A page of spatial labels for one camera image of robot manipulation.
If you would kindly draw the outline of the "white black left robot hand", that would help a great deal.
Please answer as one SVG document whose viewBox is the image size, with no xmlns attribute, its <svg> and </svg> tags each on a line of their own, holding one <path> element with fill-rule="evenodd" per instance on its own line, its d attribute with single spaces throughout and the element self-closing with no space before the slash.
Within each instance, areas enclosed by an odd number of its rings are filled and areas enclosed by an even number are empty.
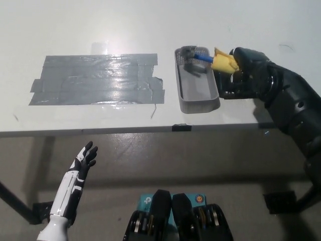
<svg viewBox="0 0 321 241">
<path fill-rule="evenodd" d="M 53 216 L 63 217 L 72 225 L 82 196 L 89 169 L 96 164 L 98 147 L 87 143 L 75 157 L 62 178 L 50 211 Z"/>
</svg>

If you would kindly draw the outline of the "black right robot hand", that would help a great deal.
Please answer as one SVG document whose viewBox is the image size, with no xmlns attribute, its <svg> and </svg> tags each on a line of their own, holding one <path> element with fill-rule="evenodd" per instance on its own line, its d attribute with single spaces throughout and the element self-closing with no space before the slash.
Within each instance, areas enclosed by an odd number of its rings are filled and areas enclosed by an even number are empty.
<svg viewBox="0 0 321 241">
<path fill-rule="evenodd" d="M 270 59 L 263 52 L 243 47 L 236 47 L 231 53 L 241 72 L 241 81 L 245 83 L 246 91 L 253 98 L 266 99 L 273 86 Z"/>
</svg>

